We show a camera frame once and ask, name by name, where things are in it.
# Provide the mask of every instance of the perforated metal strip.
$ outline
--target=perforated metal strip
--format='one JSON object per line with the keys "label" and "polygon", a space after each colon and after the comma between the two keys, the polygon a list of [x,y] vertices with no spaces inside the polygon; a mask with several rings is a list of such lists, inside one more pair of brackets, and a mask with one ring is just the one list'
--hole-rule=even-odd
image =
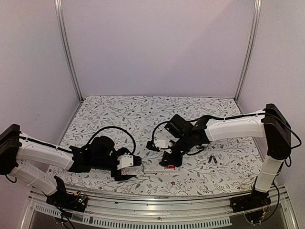
{"label": "perforated metal strip", "polygon": [[[61,212],[55,207],[36,203],[35,210],[50,216],[59,217]],[[83,216],[82,221],[71,221],[106,229],[212,229],[232,225],[229,217],[192,222],[144,223],[128,222],[113,219],[102,219],[96,216]]]}

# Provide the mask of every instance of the table surface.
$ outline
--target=table surface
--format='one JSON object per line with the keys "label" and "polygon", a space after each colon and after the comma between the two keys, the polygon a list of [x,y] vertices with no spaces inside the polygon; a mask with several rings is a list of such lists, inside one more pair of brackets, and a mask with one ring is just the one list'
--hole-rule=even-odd
{"label": "table surface", "polygon": [[[200,97],[90,96],[85,99],[72,121],[61,145],[82,146],[100,128],[115,125],[135,138],[135,154],[145,165],[158,165],[162,152],[145,148],[154,127],[179,114],[186,120],[202,115],[218,117],[239,115],[233,99]],[[132,151],[132,141],[119,130],[101,133],[115,142],[115,148]],[[164,128],[156,132],[158,139],[174,139]],[[215,155],[218,163],[208,163]],[[174,174],[145,174],[141,168],[124,169],[124,174],[137,178],[116,182],[109,171],[92,169],[90,173],[70,173],[50,166],[49,174],[67,184],[100,190],[158,196],[198,196],[249,191],[259,173],[262,161],[252,138],[235,138],[212,142],[195,156],[185,155],[183,165]]]}

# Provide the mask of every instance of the floral tablecloth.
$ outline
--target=floral tablecloth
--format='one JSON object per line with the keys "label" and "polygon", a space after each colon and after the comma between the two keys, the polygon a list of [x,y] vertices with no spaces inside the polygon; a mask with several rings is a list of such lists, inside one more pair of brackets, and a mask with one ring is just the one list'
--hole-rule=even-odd
{"label": "floral tablecloth", "polygon": [[[231,116],[240,111],[233,99],[151,96],[90,96],[85,99],[61,145],[82,146],[98,129],[116,125],[128,130],[136,140],[135,154],[146,165],[158,165],[163,152],[145,148],[154,127],[179,114],[186,120],[202,115]],[[119,130],[105,130],[116,143],[115,148],[132,151],[131,139]],[[156,132],[159,139],[174,139],[164,128]],[[208,163],[215,155],[218,163]],[[90,173],[69,173],[51,166],[49,174],[65,183],[122,193],[160,196],[215,195],[248,191],[261,168],[261,158],[252,138],[216,141],[200,154],[185,155],[178,173],[145,174],[141,167],[127,168],[124,174],[137,178],[115,182],[109,171],[92,169]]]}

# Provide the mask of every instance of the robotic arm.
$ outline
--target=robotic arm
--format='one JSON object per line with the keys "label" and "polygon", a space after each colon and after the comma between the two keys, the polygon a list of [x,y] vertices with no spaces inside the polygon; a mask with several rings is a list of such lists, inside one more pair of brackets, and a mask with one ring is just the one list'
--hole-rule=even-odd
{"label": "robotic arm", "polygon": [[85,211],[85,194],[68,194],[63,180],[51,177],[27,160],[37,161],[74,173],[87,173],[92,168],[110,170],[115,181],[128,180],[136,175],[122,175],[122,168],[141,165],[141,158],[127,148],[114,149],[114,142],[95,137],[90,144],[77,148],[55,146],[28,136],[13,124],[0,135],[0,175],[10,175],[34,186],[47,196],[47,203],[60,208]]}
{"label": "robotic arm", "polygon": [[[239,212],[271,203],[268,195],[270,186],[279,174],[284,160],[291,154],[290,125],[274,104],[267,104],[264,110],[255,113],[227,118],[204,115],[199,119],[186,121],[176,114],[167,122],[165,129],[178,140],[161,140],[155,144],[152,139],[146,146],[150,150],[165,150],[160,162],[163,167],[181,166],[183,156],[193,147],[202,147],[211,141],[236,137],[266,137],[268,152],[252,193],[231,199],[231,207],[234,212]],[[256,214],[251,217],[260,218],[262,213]]]}

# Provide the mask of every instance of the white backdrop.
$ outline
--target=white backdrop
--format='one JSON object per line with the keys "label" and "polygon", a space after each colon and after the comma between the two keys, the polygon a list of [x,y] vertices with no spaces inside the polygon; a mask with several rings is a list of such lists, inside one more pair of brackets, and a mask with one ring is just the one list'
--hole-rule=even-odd
{"label": "white backdrop", "polygon": [[253,8],[253,0],[63,1],[84,97],[233,97]]}
{"label": "white backdrop", "polygon": [[[58,143],[78,101],[70,79],[54,1],[1,1],[0,133],[21,131]],[[30,187],[0,176],[0,228],[16,229]]]}
{"label": "white backdrop", "polygon": [[[304,1],[263,1],[247,78],[240,99],[244,112],[274,103],[305,141]],[[260,146],[266,152],[265,141]],[[305,225],[304,146],[292,151],[291,168],[283,167],[285,184],[300,228]]]}

